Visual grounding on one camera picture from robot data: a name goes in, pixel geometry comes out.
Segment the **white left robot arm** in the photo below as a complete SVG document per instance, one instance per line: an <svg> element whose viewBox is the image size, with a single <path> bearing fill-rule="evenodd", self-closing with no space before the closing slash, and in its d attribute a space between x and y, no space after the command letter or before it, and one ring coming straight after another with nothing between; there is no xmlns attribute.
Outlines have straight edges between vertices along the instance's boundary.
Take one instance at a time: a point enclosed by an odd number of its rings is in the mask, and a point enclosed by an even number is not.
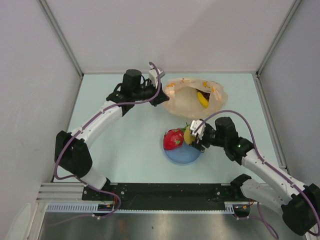
<svg viewBox="0 0 320 240"><path fill-rule="evenodd" d="M55 140L55 167L61 167L76 178L93 187L100 200L110 196L110 180L94 166L90 147L113 122L123 117L135 105L150 103L156 107L169 100L162 90L165 72L152 66L148 78L137 69L128 69L100 109L85 123L70 132L60 131Z"/></svg>

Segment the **translucent orange plastic bag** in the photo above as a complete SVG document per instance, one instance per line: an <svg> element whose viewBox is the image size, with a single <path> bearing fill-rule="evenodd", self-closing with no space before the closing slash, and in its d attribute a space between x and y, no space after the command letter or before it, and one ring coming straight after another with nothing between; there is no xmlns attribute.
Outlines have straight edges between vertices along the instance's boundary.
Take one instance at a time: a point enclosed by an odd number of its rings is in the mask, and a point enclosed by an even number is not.
<svg viewBox="0 0 320 240"><path fill-rule="evenodd" d="M162 88L169 97L163 105L171 114L188 119L204 119L220 111L228 101L223 85L216 81L197 78L171 79ZM198 101L198 90L210 93L208 108Z"/></svg>

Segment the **red fake dragon fruit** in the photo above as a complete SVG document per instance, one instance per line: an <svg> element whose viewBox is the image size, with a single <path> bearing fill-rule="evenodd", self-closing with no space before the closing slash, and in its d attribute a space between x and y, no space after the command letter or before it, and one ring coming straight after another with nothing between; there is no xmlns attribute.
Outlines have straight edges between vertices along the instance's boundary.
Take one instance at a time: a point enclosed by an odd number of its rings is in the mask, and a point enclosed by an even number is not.
<svg viewBox="0 0 320 240"><path fill-rule="evenodd" d="M186 128L174 128L168 130L163 137L163 148L166 151L171 151L179 148L184 142L184 133Z"/></svg>

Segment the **yellow fake banana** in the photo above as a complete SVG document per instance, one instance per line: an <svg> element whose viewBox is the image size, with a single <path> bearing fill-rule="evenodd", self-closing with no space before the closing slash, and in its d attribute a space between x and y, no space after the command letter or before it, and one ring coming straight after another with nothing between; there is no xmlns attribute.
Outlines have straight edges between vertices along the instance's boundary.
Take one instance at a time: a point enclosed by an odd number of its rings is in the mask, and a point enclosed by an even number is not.
<svg viewBox="0 0 320 240"><path fill-rule="evenodd" d="M205 96L200 91L197 92L197 99L204 108L208 108L209 101L205 98Z"/></svg>

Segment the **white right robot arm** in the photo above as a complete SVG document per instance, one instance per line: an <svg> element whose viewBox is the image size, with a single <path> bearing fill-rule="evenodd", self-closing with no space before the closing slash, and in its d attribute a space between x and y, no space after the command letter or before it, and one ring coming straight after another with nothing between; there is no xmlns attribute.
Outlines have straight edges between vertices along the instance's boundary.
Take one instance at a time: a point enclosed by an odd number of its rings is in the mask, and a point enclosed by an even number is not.
<svg viewBox="0 0 320 240"><path fill-rule="evenodd" d="M253 139L239 136L230 117L216 119L215 127L202 119L193 120L189 131L192 147L201 152L210 146L220 147L229 160L263 180L261 184L245 174L235 178L230 188L235 200L256 200L280 215L286 226L299 236L320 225L320 188L306 185L268 161Z"/></svg>

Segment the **yellow fake lemon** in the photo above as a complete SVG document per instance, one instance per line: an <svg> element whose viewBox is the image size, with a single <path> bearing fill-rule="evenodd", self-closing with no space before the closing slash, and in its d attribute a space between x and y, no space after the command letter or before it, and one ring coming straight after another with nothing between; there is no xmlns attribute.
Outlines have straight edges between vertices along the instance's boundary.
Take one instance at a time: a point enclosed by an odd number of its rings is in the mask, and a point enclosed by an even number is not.
<svg viewBox="0 0 320 240"><path fill-rule="evenodd" d="M184 130L183 139L187 145L191 145L196 140L196 137L192 136L189 126L187 126Z"/></svg>

